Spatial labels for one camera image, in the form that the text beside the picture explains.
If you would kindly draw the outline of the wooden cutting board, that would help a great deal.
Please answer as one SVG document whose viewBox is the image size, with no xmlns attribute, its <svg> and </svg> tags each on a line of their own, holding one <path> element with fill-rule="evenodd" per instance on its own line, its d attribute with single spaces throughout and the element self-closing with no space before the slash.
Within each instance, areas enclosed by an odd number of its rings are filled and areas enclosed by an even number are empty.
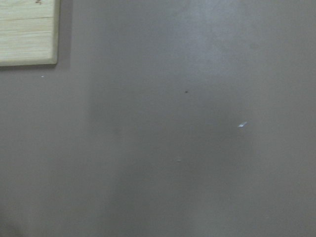
<svg viewBox="0 0 316 237">
<path fill-rule="evenodd" d="M 54 65 L 58 61 L 59 0 L 0 2 L 0 65 Z"/>
</svg>

